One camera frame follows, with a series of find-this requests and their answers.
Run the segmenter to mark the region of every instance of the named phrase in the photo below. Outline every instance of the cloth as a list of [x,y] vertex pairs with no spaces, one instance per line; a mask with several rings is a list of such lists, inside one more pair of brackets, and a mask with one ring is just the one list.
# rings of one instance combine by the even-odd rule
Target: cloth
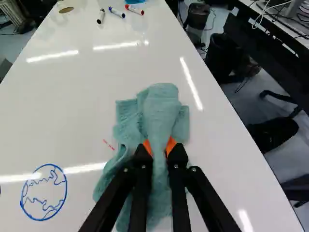
[[[173,84],[155,84],[137,94],[136,99],[116,101],[117,123],[113,135],[119,141],[117,154],[106,164],[93,199],[99,200],[118,169],[134,154],[138,144],[148,139],[153,154],[152,191],[148,200],[147,229],[161,218],[171,215],[171,190],[165,148],[172,136],[178,143],[189,137],[189,107],[178,100]],[[119,232],[126,232],[132,196],[129,195],[116,223]]]

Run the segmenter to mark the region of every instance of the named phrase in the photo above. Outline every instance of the black marker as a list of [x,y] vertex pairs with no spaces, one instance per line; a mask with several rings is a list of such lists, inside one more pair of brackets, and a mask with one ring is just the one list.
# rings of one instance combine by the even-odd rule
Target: black marker
[[100,10],[100,15],[99,15],[99,19],[97,20],[97,23],[101,24],[103,22],[104,16],[105,16],[105,10],[102,8]]

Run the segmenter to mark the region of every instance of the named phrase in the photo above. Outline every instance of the red marker mark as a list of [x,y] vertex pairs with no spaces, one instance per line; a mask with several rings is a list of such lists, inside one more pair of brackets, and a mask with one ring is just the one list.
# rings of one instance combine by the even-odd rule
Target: red marker mark
[[112,145],[110,145],[105,139],[103,139],[103,142],[107,144],[110,147],[110,149],[112,149],[113,151],[115,150],[115,148],[113,148]]

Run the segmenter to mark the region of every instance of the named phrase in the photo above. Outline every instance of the black metal bar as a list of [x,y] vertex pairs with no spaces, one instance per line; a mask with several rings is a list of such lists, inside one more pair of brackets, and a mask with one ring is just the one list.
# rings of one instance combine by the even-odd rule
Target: black metal bar
[[169,170],[169,185],[172,190],[173,232],[191,232],[187,196],[182,180],[186,170],[171,167]]
[[147,222],[147,202],[151,191],[153,159],[145,147],[140,144],[133,158],[136,184],[133,190],[133,200],[128,232],[145,232]]
[[110,232],[134,185],[133,170],[123,167],[108,185],[79,232]]
[[209,232],[241,232],[199,167],[193,166],[188,169],[186,187],[194,197]]
[[172,215],[174,232],[191,232],[185,175],[188,156],[182,144],[176,144],[167,158],[169,185],[172,191]]

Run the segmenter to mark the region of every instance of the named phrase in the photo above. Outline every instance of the white table surface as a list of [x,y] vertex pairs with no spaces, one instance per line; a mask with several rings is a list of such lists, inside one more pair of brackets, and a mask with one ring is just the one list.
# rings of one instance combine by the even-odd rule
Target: white table surface
[[[239,0],[242,3],[244,3],[245,5],[249,6],[251,5],[254,1],[252,0]],[[262,13],[262,10],[256,5],[256,3],[253,3],[250,6],[251,9],[255,10],[256,12],[258,12],[259,14]],[[264,15],[265,19],[268,19],[269,21],[272,22],[273,18],[268,16],[268,15]],[[273,22],[276,26],[278,26],[280,29],[282,29],[283,31],[285,31],[286,33],[288,33],[291,37],[297,37],[299,36],[299,34],[293,32],[292,30],[288,29],[286,26],[282,25],[280,22],[276,21]],[[303,44],[305,47],[307,47],[309,49],[309,40],[303,38],[303,37],[298,37],[296,38],[297,41],[299,41],[301,44]]]
[[[76,232],[95,203],[92,191],[115,154],[115,100],[171,82],[190,106],[192,164],[200,166],[243,232],[300,232],[273,172],[209,69],[163,0],[126,18],[99,9],[120,0],[75,0],[55,6],[0,85],[0,224],[4,232]],[[53,218],[30,219],[20,206],[27,179],[52,163],[67,178],[67,198]],[[52,199],[56,192],[40,188]],[[193,231],[206,231],[188,196]],[[170,218],[156,231],[172,230]]]

